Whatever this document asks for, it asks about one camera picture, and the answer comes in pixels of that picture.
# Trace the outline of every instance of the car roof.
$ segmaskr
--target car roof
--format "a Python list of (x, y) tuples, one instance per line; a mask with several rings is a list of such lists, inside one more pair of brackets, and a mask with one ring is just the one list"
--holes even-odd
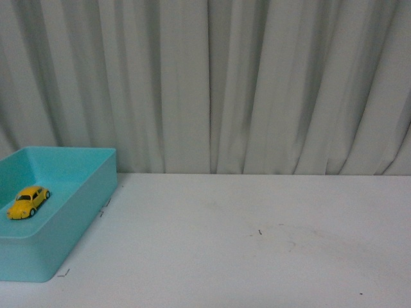
[(37, 191), (39, 188), (42, 188), (42, 187), (41, 186), (26, 187), (21, 192), (19, 192), (19, 194), (20, 195), (22, 195), (22, 194), (34, 194), (34, 192)]

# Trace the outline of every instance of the toy car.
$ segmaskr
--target toy car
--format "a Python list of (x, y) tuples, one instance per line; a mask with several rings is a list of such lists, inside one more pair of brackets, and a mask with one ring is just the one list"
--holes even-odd
[(48, 189), (41, 186), (30, 186), (15, 197), (12, 207), (7, 210), (7, 218), (23, 219), (32, 217), (42, 203), (50, 197)]

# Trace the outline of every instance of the curtain fold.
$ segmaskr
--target curtain fold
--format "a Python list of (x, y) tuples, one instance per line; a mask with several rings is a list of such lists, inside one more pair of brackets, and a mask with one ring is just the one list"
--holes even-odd
[(122, 172), (411, 175), (411, 2), (0, 2), (0, 157)]

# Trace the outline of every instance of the turquoise plastic tray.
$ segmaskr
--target turquoise plastic tray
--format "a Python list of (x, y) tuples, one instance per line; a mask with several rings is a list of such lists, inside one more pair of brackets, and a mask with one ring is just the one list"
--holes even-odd
[[(116, 150), (28, 147), (0, 160), (0, 280), (49, 280), (117, 187)], [(23, 188), (50, 198), (28, 219), (7, 209)]]

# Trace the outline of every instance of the table surface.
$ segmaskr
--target table surface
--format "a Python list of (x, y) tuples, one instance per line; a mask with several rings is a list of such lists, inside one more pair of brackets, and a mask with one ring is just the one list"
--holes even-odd
[(56, 275), (0, 307), (410, 307), (411, 177), (119, 174)]

